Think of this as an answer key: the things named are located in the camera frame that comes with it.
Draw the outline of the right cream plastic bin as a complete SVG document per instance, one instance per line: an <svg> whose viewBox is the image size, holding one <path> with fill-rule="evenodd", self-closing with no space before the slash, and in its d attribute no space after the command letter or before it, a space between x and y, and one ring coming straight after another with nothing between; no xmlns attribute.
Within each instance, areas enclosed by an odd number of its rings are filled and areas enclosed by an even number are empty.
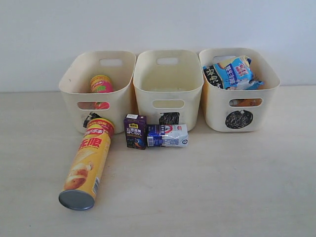
<svg viewBox="0 0 316 237"><path fill-rule="evenodd" d="M201 67L246 55L252 59L250 68L256 80L264 82L256 90L225 90L212 86L204 75L201 106L207 125L221 132L251 132L262 127L280 79L258 52L248 48L206 49L199 53ZM260 98L256 107L231 107L232 99Z"/></svg>

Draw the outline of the blue white milk carton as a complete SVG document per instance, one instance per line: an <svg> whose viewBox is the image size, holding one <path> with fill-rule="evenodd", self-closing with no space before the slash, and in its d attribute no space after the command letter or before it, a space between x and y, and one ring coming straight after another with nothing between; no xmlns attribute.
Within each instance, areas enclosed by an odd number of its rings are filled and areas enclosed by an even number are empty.
<svg viewBox="0 0 316 237"><path fill-rule="evenodd" d="M186 147L188 130L185 124L149 124L148 147Z"/></svg>

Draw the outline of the orange instant noodle bag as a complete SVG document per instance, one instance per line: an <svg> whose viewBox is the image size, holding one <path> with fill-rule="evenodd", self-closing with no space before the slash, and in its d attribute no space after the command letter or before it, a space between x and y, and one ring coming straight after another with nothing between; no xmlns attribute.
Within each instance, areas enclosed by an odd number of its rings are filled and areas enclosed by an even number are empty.
<svg viewBox="0 0 316 237"><path fill-rule="evenodd" d="M251 98L251 99L232 99L229 102L231 107L256 107L262 103L260 98Z"/></svg>

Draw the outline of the purple juice carton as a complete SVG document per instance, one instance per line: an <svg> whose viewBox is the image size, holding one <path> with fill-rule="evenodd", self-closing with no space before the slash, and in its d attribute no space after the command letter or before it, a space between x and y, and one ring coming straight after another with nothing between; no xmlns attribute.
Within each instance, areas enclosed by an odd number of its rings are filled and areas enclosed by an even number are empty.
<svg viewBox="0 0 316 237"><path fill-rule="evenodd" d="M127 114L123 122L127 147L144 150L147 147L146 116Z"/></svg>

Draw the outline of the middle cream plastic bin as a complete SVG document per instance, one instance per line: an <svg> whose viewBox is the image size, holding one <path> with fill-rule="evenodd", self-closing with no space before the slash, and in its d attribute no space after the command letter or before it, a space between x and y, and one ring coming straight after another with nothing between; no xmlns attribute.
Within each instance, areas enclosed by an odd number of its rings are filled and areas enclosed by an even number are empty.
<svg viewBox="0 0 316 237"><path fill-rule="evenodd" d="M139 54L133 84L138 112L148 124L197 122L203 72L195 52L188 50L148 50Z"/></svg>

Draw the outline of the yellow chips can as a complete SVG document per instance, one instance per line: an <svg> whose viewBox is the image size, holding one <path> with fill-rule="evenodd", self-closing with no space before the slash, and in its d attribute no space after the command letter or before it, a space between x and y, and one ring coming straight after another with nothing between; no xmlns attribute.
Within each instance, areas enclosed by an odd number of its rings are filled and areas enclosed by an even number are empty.
<svg viewBox="0 0 316 237"><path fill-rule="evenodd" d="M59 202L72 210L94 206L105 166L114 125L105 118L94 118L86 131L64 182Z"/></svg>

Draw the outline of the cream plastic bin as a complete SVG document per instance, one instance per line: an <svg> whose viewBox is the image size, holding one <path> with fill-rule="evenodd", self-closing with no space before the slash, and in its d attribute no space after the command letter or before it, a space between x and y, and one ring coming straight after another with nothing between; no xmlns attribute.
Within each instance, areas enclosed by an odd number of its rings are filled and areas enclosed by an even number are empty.
<svg viewBox="0 0 316 237"><path fill-rule="evenodd" d="M123 120L136 111L133 87L136 55L129 51L92 51L79 55L59 82L66 107L78 132L84 133L83 122L94 112L110 120L115 133L124 132ZM110 93L91 93L90 80L108 76L114 88Z"/></svg>
<svg viewBox="0 0 316 237"><path fill-rule="evenodd" d="M280 79L258 52L248 48L206 49L199 53L201 67L246 55L252 59L250 68L256 80L264 82L256 90L225 90L212 86L204 75L201 106L207 125L221 132L251 132L262 127ZM232 99L260 98L256 107L231 107Z"/></svg>
<svg viewBox="0 0 316 237"><path fill-rule="evenodd" d="M203 72L195 52L188 50L148 50L139 54L133 84L138 112L148 124L197 122Z"/></svg>

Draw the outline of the pink chips can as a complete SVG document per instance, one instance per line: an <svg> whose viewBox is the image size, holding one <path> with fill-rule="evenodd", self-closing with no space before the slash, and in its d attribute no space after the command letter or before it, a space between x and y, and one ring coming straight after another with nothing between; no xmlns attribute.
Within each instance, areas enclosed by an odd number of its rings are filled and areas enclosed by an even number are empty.
<svg viewBox="0 0 316 237"><path fill-rule="evenodd" d="M111 78L106 75L94 76L89 85L91 93L111 93L115 91ZM82 110L107 110L110 108L110 103L107 101L78 102L78 107Z"/></svg>

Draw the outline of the blue instant noodle bag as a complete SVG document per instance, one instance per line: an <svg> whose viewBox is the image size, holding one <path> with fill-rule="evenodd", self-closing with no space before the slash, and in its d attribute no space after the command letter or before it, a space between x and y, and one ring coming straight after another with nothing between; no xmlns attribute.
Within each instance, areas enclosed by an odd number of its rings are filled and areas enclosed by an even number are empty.
<svg viewBox="0 0 316 237"><path fill-rule="evenodd" d="M256 90L264 82L255 79L250 68L251 62L250 57L242 55L204 66L202 69L207 81L219 89Z"/></svg>

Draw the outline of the left cream plastic bin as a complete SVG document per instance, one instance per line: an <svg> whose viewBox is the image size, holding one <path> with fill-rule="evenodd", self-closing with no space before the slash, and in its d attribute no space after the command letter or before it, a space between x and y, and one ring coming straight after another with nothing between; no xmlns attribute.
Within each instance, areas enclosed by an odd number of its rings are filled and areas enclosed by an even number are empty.
<svg viewBox="0 0 316 237"><path fill-rule="evenodd" d="M129 51L92 51L79 55L59 82L66 107L78 132L84 133L83 122L94 112L110 120L115 133L124 132L123 120L136 111L133 87L136 55ZM108 76L114 88L110 93L91 93L90 80Z"/></svg>

